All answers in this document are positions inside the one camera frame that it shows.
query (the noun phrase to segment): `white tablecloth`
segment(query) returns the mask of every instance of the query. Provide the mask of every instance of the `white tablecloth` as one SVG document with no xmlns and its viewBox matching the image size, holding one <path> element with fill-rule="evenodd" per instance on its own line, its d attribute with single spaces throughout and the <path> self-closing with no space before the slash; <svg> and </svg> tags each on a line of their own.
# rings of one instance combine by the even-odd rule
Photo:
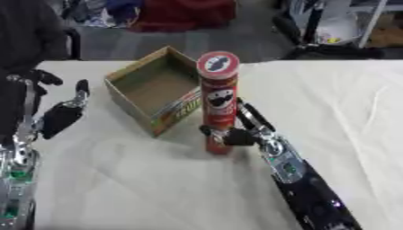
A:
<svg viewBox="0 0 403 230">
<path fill-rule="evenodd" d="M 129 62 L 48 62 L 65 80 L 42 109 L 87 78 L 85 117 L 50 141 L 37 192 L 40 230 L 300 229 L 256 148 L 203 150 L 201 111 L 162 137 L 115 105 L 103 77 Z M 403 62 L 298 61 L 244 65 L 240 95 L 307 158 L 365 230 L 403 217 Z"/>
</svg>

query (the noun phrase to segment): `red can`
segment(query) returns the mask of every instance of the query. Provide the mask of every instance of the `red can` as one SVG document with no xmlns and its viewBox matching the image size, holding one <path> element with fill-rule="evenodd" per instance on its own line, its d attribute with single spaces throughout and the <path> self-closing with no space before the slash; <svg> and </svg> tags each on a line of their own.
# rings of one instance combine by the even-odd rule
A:
<svg viewBox="0 0 403 230">
<path fill-rule="evenodd" d="M 239 59 L 234 54 L 217 51 L 203 55 L 197 61 L 201 75 L 203 123 L 218 130 L 235 125 L 237 115 L 237 71 Z M 215 155 L 226 155 L 232 147 L 206 139 L 206 150 Z"/>
</svg>

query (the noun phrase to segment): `open cardboard box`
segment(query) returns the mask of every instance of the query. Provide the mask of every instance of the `open cardboard box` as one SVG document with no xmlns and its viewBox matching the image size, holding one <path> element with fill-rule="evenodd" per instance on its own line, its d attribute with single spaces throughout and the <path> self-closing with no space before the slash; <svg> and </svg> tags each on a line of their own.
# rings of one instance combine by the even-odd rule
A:
<svg viewBox="0 0 403 230">
<path fill-rule="evenodd" d="M 105 78 L 112 99 L 157 137 L 201 104 L 196 63 L 165 47 Z"/>
</svg>

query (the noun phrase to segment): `floor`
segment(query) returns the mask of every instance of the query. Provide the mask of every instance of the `floor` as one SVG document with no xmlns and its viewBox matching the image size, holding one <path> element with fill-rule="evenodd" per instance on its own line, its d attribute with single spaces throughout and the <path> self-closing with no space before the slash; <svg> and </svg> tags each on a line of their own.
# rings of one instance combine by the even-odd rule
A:
<svg viewBox="0 0 403 230">
<path fill-rule="evenodd" d="M 82 34 L 85 60 L 132 60 L 170 45 L 191 58 L 213 50 L 226 50 L 243 63 L 281 57 L 291 47 L 272 32 L 275 14 L 271 0 L 238 0 L 237 19 L 226 28 L 179 33 L 135 33 L 121 29 L 78 27 Z"/>
</svg>

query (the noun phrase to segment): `red lid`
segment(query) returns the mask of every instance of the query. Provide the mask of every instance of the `red lid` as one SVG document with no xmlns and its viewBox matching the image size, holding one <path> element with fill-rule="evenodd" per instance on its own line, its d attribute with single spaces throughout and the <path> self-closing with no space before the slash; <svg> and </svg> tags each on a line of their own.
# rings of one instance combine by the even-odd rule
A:
<svg viewBox="0 0 403 230">
<path fill-rule="evenodd" d="M 237 73 L 239 59 L 232 53 L 216 51 L 207 53 L 197 61 L 199 74 L 210 79 L 226 79 Z"/>
</svg>

